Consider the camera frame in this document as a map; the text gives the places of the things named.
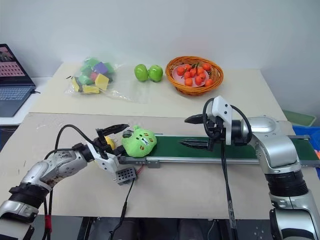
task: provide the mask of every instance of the laptop keyboard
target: laptop keyboard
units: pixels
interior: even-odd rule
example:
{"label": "laptop keyboard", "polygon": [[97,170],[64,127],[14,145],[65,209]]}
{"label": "laptop keyboard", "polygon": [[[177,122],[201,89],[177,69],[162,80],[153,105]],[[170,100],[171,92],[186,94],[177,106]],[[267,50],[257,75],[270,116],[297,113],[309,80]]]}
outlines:
{"label": "laptop keyboard", "polygon": [[0,101],[19,101],[31,90],[31,87],[0,88]]}

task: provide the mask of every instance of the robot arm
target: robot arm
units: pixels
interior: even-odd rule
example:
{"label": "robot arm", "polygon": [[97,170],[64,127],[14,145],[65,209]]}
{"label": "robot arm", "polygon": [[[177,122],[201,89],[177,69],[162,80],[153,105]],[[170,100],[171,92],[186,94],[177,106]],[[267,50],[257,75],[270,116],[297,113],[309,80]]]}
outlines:
{"label": "robot arm", "polygon": [[207,143],[185,140],[182,144],[212,150],[214,143],[249,144],[256,152],[268,181],[269,197],[274,209],[269,213],[271,233],[275,240],[320,240],[320,216],[311,191],[303,179],[296,148],[282,133],[280,124],[268,116],[232,120],[232,108],[221,96],[204,106],[203,113],[191,116],[187,123],[206,122]]}
{"label": "robot arm", "polygon": [[48,159],[37,162],[24,176],[19,186],[10,189],[11,197],[0,206],[0,239],[30,239],[31,223],[47,194],[62,179],[85,168],[93,159],[88,147],[58,151]]}
{"label": "robot arm", "polygon": [[248,120],[253,133],[249,144],[255,148],[274,206],[269,213],[273,238],[320,239],[319,212],[303,179],[294,144],[273,118]]}
{"label": "robot arm", "polygon": [[30,239],[34,232],[31,223],[48,193],[58,182],[78,173],[89,162],[95,160],[100,168],[114,174],[119,166],[115,154],[119,154],[122,149],[112,150],[104,136],[116,134],[127,127],[126,124],[119,124],[97,129],[99,137],[93,141],[95,146],[89,142],[86,145],[78,143],[72,150],[57,151],[47,159],[37,162],[19,186],[9,190],[10,198],[0,206],[0,239]]}

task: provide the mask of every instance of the green plush toy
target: green plush toy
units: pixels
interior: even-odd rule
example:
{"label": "green plush toy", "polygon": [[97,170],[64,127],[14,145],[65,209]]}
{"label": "green plush toy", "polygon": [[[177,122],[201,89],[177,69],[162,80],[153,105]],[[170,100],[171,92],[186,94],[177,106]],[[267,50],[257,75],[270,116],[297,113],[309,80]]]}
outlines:
{"label": "green plush toy", "polygon": [[152,131],[133,127],[134,131],[125,131],[122,134],[122,145],[126,153],[133,158],[142,158],[148,155],[157,144],[157,138]]}

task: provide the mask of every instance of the white wall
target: white wall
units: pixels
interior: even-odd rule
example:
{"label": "white wall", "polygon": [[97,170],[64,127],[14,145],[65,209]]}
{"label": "white wall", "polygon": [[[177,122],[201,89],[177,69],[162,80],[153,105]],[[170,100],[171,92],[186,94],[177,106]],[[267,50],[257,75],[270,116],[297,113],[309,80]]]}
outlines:
{"label": "white wall", "polygon": [[0,1],[0,42],[31,76],[90,55],[163,66],[196,55],[261,69],[283,108],[320,119],[319,0]]}

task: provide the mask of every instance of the pink plate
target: pink plate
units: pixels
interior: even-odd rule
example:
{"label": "pink plate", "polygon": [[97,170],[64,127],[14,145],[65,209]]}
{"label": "pink plate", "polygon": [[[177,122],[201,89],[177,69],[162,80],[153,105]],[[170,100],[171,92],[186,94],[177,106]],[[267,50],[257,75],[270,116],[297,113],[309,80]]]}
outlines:
{"label": "pink plate", "polygon": [[[177,68],[178,67],[184,67],[186,64],[182,64],[180,66],[176,66],[173,71],[172,71],[172,77],[174,80],[176,80],[178,83],[182,84],[182,85],[185,85],[185,77],[183,76],[179,76],[178,75],[178,71],[177,71]],[[209,74],[207,73],[207,71],[204,71],[204,74],[205,74],[205,79],[209,79]],[[192,77],[192,81],[193,81],[193,84],[192,84],[192,87],[201,87],[203,85],[205,85],[205,81],[202,82],[202,84],[200,86],[198,86],[196,83],[195,83],[195,79],[196,77]]]}

